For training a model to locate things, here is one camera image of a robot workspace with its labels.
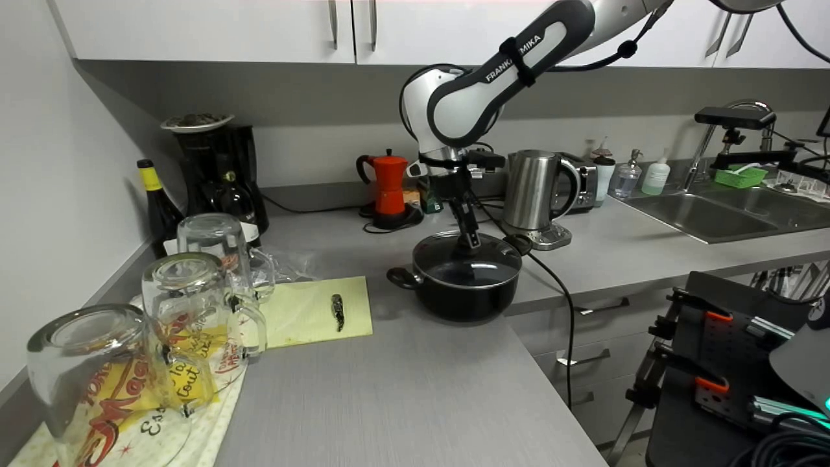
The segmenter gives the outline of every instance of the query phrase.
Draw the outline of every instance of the drinking glass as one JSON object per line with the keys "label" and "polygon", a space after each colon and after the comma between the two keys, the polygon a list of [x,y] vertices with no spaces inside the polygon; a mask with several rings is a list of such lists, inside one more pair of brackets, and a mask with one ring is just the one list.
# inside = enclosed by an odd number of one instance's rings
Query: drinking glass
{"label": "drinking glass", "polygon": [[144,300],[172,365],[175,399],[184,413],[205,405],[245,370],[246,339],[232,313],[225,276],[215,256],[202,251],[172,255],[144,276]]}
{"label": "drinking glass", "polygon": [[245,228],[234,215],[225,212],[201,212],[179,222],[176,230],[179,251],[205,251],[222,260],[229,276],[229,304],[232,309],[245,309],[242,322],[246,333],[258,333],[259,352],[266,350],[266,316],[259,300],[276,287],[276,260],[263,250],[250,250]]}
{"label": "drinking glass", "polygon": [[[179,222],[176,241],[179,241],[179,251],[207,251],[218,256],[223,269],[229,273],[229,287],[245,296],[255,296],[251,255],[245,241],[242,222],[234,215],[225,215],[225,212],[189,215]],[[263,267],[271,256],[263,250],[251,250],[251,251],[258,255],[258,267]]]}
{"label": "drinking glass", "polygon": [[141,309],[89,305],[30,339],[30,382],[59,464],[100,464],[132,422],[164,408],[161,344]]}

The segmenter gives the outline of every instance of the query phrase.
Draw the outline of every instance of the white cabinet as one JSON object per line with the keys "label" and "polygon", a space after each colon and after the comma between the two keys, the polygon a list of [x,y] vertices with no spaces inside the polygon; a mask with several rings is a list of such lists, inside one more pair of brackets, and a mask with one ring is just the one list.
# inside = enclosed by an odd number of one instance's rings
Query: white cabinet
{"label": "white cabinet", "polygon": [[[799,34],[823,55],[830,55],[830,3],[799,0],[783,3],[783,8]],[[779,10],[735,19],[718,62],[725,68],[827,68],[792,36]]]}
{"label": "white cabinet", "polygon": [[79,59],[354,62],[351,0],[53,0]]}
{"label": "white cabinet", "polygon": [[[483,64],[550,0],[53,0],[81,59],[159,62],[360,62]],[[787,3],[793,23],[830,52],[827,0]],[[565,59],[609,58],[625,34]],[[677,0],[618,68],[827,68],[806,55],[775,10],[729,15],[705,0]]]}
{"label": "white cabinet", "polygon": [[550,0],[354,0],[356,52],[368,64],[481,64]]}

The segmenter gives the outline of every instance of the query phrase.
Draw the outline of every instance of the gray countertop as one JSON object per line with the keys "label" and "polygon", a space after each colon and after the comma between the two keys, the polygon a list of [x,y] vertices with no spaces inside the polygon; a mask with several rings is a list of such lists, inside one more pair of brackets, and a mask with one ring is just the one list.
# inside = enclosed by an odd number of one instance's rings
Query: gray countertop
{"label": "gray countertop", "polygon": [[[368,278],[375,338],[268,352],[246,376],[218,464],[604,464],[503,318],[437,322],[385,280],[452,219],[381,235],[363,222],[356,212],[273,219],[268,250],[327,278]],[[664,287],[690,269],[740,276],[830,256],[827,230],[709,247],[618,200],[560,226],[574,243],[539,256],[579,298]],[[513,312],[550,298],[550,280],[528,261]]]}

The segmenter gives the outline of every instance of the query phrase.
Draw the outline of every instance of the red kettle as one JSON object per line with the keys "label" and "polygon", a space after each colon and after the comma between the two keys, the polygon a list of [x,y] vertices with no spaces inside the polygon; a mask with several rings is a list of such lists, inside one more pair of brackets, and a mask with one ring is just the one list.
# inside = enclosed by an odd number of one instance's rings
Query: red kettle
{"label": "red kettle", "polygon": [[363,171],[365,165],[375,168],[375,215],[390,221],[403,219],[408,212],[406,178],[411,161],[403,155],[391,155],[391,151],[386,151],[386,155],[360,155],[356,161],[356,168],[363,184],[372,184]]}

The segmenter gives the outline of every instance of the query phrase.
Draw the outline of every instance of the stainless steel kettle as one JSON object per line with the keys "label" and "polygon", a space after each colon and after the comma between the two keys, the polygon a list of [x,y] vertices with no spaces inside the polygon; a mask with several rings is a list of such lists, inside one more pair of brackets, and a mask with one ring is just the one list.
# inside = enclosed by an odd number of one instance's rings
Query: stainless steel kettle
{"label": "stainless steel kettle", "polygon": [[[555,181],[565,176],[572,181],[565,203],[552,211],[559,194]],[[581,191],[576,165],[560,152],[550,151],[519,151],[508,155],[508,186],[503,204],[503,228],[528,235],[535,250],[559,250],[572,243],[572,230],[552,222],[552,219],[568,212]]]}

